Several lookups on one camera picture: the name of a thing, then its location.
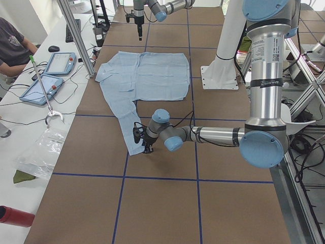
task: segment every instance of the plastic bag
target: plastic bag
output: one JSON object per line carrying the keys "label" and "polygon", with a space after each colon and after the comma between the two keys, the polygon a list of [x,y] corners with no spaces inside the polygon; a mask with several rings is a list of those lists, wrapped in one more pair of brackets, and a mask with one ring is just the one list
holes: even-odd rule
{"label": "plastic bag", "polygon": [[47,129],[40,138],[16,160],[16,168],[39,178],[49,179],[60,155],[67,132]]}

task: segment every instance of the red can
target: red can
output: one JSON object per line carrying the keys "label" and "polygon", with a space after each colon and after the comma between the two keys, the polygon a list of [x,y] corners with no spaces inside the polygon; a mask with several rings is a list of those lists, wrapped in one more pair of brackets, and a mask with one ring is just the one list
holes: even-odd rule
{"label": "red can", "polygon": [[30,227],[35,215],[11,207],[0,206],[0,223]]}

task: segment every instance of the blue cloth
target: blue cloth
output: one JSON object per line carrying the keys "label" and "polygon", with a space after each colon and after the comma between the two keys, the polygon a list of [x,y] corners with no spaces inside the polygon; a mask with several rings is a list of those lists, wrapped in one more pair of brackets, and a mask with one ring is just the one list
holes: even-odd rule
{"label": "blue cloth", "polygon": [[118,118],[130,155],[142,153],[135,144],[134,122],[141,122],[133,101],[179,101],[186,97],[189,64],[183,53],[119,52],[98,70],[96,79]]}

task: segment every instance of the green object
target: green object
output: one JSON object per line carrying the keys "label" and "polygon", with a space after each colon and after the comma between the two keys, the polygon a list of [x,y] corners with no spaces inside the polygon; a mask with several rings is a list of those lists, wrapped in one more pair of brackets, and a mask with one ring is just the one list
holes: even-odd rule
{"label": "green object", "polygon": [[30,55],[29,58],[30,58],[30,60],[31,60],[32,63],[35,63],[34,57],[32,55]]}
{"label": "green object", "polygon": [[35,179],[36,177],[31,175],[31,174],[27,174],[25,172],[22,172],[20,170],[16,170],[16,173],[14,175],[14,184],[16,183],[20,183],[26,180],[32,180]]}
{"label": "green object", "polygon": [[248,37],[243,37],[242,43],[240,44],[239,51],[248,52],[252,41]]}

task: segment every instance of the keyboard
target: keyboard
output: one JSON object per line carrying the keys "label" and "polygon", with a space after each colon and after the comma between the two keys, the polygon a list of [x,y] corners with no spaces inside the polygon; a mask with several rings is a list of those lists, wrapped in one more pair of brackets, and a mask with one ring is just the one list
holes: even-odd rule
{"label": "keyboard", "polygon": [[[81,32],[81,21],[80,19],[75,19],[76,24],[78,26],[79,32]],[[66,26],[66,42],[73,42],[73,37],[71,31],[69,30],[68,25]]]}

